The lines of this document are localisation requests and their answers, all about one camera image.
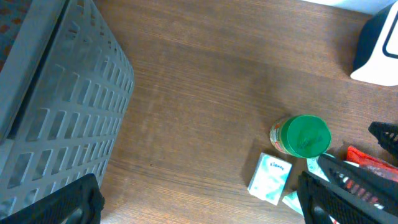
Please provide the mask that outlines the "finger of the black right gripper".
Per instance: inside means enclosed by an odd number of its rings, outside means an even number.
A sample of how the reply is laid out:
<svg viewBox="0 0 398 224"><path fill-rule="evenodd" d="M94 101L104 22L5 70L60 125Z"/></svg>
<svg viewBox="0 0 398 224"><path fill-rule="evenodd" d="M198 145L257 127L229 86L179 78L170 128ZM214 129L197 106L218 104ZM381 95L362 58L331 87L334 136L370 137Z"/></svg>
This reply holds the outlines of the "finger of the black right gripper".
<svg viewBox="0 0 398 224"><path fill-rule="evenodd" d="M378 209L397 214L397 182L326 154L317 162L331 184Z"/></svg>
<svg viewBox="0 0 398 224"><path fill-rule="evenodd" d="M378 144L393 157L397 157L397 125L373 121L368 131L377 139Z"/></svg>

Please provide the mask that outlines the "small teal tissue pack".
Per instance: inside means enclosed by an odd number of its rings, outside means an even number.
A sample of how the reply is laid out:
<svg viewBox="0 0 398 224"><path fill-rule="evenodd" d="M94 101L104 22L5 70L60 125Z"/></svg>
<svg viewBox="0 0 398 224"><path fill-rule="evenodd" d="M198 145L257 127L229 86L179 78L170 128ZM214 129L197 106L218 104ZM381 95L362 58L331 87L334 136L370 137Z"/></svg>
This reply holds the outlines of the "small teal tissue pack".
<svg viewBox="0 0 398 224"><path fill-rule="evenodd" d="M249 183L248 192L260 200L277 205L291 168L291 163L262 152Z"/></svg>

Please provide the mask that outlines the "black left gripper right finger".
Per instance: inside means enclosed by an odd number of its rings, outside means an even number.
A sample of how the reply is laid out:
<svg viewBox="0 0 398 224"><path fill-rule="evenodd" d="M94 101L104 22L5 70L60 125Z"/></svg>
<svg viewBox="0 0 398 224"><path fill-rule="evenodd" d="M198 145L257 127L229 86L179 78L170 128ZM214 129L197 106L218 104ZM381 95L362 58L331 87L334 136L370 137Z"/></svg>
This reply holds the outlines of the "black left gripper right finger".
<svg viewBox="0 0 398 224"><path fill-rule="evenodd" d="M397 215L308 172L299 176L297 194L306 223L397 223Z"/></svg>

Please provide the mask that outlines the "red candy bag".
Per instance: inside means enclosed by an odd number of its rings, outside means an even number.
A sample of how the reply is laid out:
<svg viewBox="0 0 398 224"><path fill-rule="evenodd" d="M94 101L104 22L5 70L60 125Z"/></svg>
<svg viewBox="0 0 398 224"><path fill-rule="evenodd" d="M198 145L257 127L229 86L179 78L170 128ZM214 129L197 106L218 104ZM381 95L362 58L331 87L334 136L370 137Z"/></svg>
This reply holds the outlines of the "red candy bag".
<svg viewBox="0 0 398 224"><path fill-rule="evenodd" d="M348 147L345 162L352 166L370 171L385 179L397 182L397 167L385 162L384 160L370 156L369 154L356 149L354 146ZM384 208L384 205L380 204L379 199L376 196L361 185L358 185L347 175L340 172L330 171L330 174L326 174L326 179L329 180L329 177L335 180L339 187L357 196L361 200L374 205L380 210Z"/></svg>

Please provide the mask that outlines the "green lid jar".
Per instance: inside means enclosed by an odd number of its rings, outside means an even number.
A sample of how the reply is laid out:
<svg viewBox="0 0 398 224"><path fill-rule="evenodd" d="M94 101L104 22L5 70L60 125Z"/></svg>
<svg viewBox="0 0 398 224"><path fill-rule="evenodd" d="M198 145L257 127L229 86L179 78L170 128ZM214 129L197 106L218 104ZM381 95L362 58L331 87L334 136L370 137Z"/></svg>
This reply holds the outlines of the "green lid jar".
<svg viewBox="0 0 398 224"><path fill-rule="evenodd" d="M272 125L269 136L278 151L305 159L323 154L332 142L326 122L311 114L281 118Z"/></svg>

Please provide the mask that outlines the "teal wet wipes pack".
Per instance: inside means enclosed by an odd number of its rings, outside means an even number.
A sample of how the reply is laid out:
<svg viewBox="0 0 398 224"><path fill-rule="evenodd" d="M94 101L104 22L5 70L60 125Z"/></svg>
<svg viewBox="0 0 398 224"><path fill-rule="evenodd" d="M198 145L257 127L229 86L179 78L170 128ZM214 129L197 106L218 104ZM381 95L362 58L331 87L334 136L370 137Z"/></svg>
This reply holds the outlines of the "teal wet wipes pack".
<svg viewBox="0 0 398 224"><path fill-rule="evenodd" d="M307 159L307 168L308 171L317 177L329 182L328 177L325 175L323 172L322 168L318 164L318 159L319 157L314 157ZM301 216L303 216L303 211L301 208L301 204L298 198L297 191L292 192L286 196L283 197L282 202L286 204L288 207L290 207L292 210L295 212L299 213Z"/></svg>

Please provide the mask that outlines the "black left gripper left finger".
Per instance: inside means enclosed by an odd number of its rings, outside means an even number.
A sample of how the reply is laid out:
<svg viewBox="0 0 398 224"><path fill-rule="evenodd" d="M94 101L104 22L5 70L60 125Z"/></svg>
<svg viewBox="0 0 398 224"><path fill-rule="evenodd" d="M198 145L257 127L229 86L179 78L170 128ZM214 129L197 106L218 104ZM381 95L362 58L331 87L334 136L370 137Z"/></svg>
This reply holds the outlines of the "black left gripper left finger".
<svg viewBox="0 0 398 224"><path fill-rule="evenodd" d="M2 219L1 223L98 224L104 204L96 177L90 173Z"/></svg>

